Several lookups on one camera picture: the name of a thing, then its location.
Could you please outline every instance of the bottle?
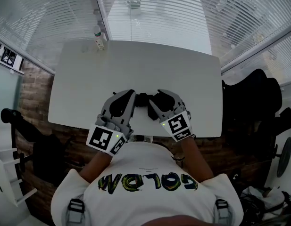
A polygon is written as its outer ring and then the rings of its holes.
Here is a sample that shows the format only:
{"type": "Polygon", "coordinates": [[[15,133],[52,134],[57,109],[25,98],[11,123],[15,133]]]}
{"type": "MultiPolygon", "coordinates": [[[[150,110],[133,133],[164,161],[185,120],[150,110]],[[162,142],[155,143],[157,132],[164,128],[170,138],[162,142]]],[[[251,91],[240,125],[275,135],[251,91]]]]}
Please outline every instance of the bottle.
{"type": "Polygon", "coordinates": [[[100,50],[104,50],[104,38],[103,35],[101,33],[100,27],[98,25],[95,25],[93,28],[93,32],[95,34],[95,43],[97,44],[98,48],[100,50]]]}

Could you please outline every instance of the backpack strap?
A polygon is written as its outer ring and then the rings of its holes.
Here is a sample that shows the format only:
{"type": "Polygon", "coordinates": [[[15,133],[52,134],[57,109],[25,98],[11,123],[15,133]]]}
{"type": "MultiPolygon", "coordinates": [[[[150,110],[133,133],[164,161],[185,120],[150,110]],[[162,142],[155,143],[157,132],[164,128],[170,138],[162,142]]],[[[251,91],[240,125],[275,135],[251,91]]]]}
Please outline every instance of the backpack strap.
{"type": "Polygon", "coordinates": [[[91,226],[90,213],[84,206],[83,195],[71,199],[63,211],[62,226],[91,226]]]}
{"type": "Polygon", "coordinates": [[[214,207],[214,223],[228,225],[232,224],[232,212],[228,202],[223,199],[217,199],[214,207]]]}

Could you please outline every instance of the white t-shirt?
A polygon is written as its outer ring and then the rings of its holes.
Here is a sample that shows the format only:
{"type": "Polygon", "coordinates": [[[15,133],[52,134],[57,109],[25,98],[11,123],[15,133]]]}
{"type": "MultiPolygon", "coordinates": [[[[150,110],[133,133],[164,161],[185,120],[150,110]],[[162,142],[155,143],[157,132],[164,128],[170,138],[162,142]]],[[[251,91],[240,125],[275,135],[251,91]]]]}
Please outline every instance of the white t-shirt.
{"type": "Polygon", "coordinates": [[[241,202],[226,174],[196,182],[164,147],[126,143],[91,184],[72,169],[56,190],[51,214],[61,225],[62,210],[83,194],[94,226],[140,226],[153,219],[187,215],[213,223],[216,196],[233,209],[233,225],[243,218],[241,202]]]}

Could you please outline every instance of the window blinds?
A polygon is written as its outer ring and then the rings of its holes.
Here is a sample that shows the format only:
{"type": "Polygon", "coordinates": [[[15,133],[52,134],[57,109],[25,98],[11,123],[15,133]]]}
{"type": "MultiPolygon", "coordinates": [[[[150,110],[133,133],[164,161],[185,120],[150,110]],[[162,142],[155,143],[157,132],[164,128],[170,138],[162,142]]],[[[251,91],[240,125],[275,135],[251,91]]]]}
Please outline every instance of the window blinds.
{"type": "Polygon", "coordinates": [[[291,25],[291,0],[99,0],[113,40],[220,58],[221,66],[291,25]]]}
{"type": "Polygon", "coordinates": [[[48,67],[58,64],[63,43],[93,38],[90,0],[0,0],[0,38],[48,67]]]}
{"type": "Polygon", "coordinates": [[[222,79],[226,84],[236,84],[255,69],[264,70],[269,78],[276,78],[280,85],[291,81],[291,36],[279,42],[269,50],[254,56],[231,70],[222,79]]]}

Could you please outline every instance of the forearm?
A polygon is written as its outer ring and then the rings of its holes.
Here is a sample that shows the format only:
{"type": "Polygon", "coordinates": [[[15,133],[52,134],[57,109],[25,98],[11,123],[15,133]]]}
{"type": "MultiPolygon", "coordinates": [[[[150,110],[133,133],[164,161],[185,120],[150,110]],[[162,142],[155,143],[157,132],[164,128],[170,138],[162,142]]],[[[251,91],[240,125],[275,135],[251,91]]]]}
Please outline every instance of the forearm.
{"type": "Polygon", "coordinates": [[[112,158],[110,155],[98,151],[93,159],[80,171],[79,175],[91,183],[107,168],[112,158]]]}
{"type": "Polygon", "coordinates": [[[187,137],[181,141],[184,152],[184,164],[189,174],[198,182],[214,177],[212,170],[204,160],[196,142],[192,137],[187,137]]]}

